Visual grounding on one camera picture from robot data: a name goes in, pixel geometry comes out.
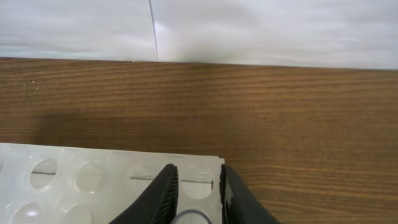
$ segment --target white sheet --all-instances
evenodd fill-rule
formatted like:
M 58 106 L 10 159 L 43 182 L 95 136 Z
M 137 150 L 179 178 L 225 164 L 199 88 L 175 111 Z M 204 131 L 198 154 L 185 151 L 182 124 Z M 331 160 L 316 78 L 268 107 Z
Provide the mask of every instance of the white sheet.
M 159 60 L 398 68 L 397 0 L 152 0 Z
M 0 0 L 0 57 L 157 61 L 148 0 Z

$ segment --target brown wooden surface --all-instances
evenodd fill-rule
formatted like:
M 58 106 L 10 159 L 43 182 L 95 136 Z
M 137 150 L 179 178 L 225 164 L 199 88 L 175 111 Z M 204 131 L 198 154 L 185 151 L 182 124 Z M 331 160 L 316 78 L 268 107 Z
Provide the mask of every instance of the brown wooden surface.
M 0 59 L 0 142 L 224 157 L 282 223 L 398 223 L 398 72 Z

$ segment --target white paper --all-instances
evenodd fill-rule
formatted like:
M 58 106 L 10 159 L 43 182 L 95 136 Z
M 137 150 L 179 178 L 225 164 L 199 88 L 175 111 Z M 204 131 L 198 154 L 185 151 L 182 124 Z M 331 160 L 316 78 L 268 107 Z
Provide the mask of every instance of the white paper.
M 0 57 L 157 61 L 148 0 L 0 0 Z
M 160 61 L 398 68 L 397 0 L 152 0 Z

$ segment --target wood grain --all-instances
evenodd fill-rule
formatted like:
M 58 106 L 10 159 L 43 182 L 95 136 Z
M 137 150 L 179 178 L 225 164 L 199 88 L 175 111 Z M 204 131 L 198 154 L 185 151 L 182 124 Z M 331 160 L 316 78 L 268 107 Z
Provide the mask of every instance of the wood grain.
M 0 142 L 224 157 L 282 223 L 398 223 L 398 72 L 0 60 Z

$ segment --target wooden table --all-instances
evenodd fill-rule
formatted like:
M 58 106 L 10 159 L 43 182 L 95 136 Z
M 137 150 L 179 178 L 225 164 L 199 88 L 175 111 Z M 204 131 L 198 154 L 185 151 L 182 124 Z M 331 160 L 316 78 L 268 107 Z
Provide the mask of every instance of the wooden table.
M 224 157 L 282 223 L 398 223 L 398 72 L 0 60 L 0 142 Z

